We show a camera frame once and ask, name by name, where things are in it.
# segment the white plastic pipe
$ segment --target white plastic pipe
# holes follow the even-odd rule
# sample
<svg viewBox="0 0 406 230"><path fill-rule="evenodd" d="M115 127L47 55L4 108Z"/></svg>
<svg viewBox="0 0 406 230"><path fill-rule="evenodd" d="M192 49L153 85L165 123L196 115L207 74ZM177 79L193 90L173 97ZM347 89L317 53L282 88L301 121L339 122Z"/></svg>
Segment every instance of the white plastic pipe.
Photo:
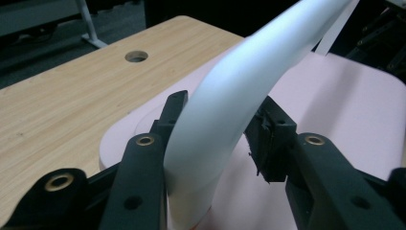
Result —
<svg viewBox="0 0 406 230"><path fill-rule="evenodd" d="M200 83L178 119L165 156L174 229L190 229L204 217L231 152L259 105L349 1L298 2L245 39Z"/></svg>

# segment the screw hole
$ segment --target screw hole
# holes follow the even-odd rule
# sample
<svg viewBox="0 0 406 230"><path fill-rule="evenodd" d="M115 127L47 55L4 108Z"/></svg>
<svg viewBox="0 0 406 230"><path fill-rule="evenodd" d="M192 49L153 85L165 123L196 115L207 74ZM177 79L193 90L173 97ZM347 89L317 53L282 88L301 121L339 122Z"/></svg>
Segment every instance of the screw hole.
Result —
<svg viewBox="0 0 406 230"><path fill-rule="evenodd" d="M317 136L306 136L304 139L308 142L308 144L314 146L322 146L325 144L325 140Z"/></svg>
<svg viewBox="0 0 406 230"><path fill-rule="evenodd" d="M55 175L45 184L45 190L56 192L68 187L73 181L74 177L70 173Z"/></svg>
<svg viewBox="0 0 406 230"><path fill-rule="evenodd" d="M362 208L362 209L366 209L366 210L371 209L371 204L365 198L360 197L358 195L354 196L351 199L351 203L358 208Z"/></svg>
<svg viewBox="0 0 406 230"><path fill-rule="evenodd" d="M153 137L151 136L144 136L137 139L137 145L139 146L149 146L154 142Z"/></svg>
<svg viewBox="0 0 406 230"><path fill-rule="evenodd" d="M130 196L129 198L127 198L124 202L124 207L126 210L135 210L138 207L140 207L140 205L143 203L143 200L135 195L135 196Z"/></svg>

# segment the table hole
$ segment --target table hole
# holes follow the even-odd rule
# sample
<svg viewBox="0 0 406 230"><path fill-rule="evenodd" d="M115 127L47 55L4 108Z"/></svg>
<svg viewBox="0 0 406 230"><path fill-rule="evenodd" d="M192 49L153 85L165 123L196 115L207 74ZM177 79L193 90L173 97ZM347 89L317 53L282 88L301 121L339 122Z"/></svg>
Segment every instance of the table hole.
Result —
<svg viewBox="0 0 406 230"><path fill-rule="evenodd" d="M125 55L125 59L129 62L141 62L148 58L148 54L144 51L131 51Z"/></svg>

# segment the white plastic sheet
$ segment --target white plastic sheet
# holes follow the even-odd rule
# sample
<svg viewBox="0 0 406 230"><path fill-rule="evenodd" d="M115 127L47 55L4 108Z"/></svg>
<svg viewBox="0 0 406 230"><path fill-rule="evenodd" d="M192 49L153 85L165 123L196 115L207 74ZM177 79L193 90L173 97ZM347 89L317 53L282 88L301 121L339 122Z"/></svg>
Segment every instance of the white plastic sheet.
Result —
<svg viewBox="0 0 406 230"><path fill-rule="evenodd" d="M164 163L174 229L190 229L206 214L260 103L349 1L300 1L242 42L197 87L170 136Z"/></svg>

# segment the wood grain surface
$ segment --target wood grain surface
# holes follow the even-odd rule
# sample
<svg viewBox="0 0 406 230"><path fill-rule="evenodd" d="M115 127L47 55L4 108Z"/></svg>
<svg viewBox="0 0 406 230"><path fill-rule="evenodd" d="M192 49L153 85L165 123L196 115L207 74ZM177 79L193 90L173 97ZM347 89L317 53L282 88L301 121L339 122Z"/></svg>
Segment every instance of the wood grain surface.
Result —
<svg viewBox="0 0 406 230"><path fill-rule="evenodd" d="M242 38L186 16L113 43L0 91L0 225L42 175L99 171L104 133ZM144 51L148 58L128 62Z"/></svg>

